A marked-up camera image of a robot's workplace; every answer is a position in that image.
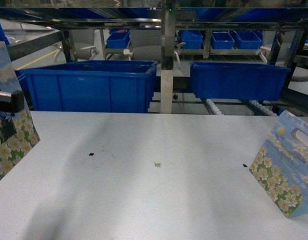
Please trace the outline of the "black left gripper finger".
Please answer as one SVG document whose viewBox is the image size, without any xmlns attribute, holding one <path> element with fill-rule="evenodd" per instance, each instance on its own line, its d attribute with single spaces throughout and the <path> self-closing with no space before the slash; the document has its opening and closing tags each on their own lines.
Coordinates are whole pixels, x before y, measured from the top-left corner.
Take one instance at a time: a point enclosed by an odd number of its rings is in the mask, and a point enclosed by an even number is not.
<svg viewBox="0 0 308 240">
<path fill-rule="evenodd" d="M 25 109 L 25 97 L 22 90 L 13 93 L 0 91 L 0 112 L 18 113 Z"/>
</svg>

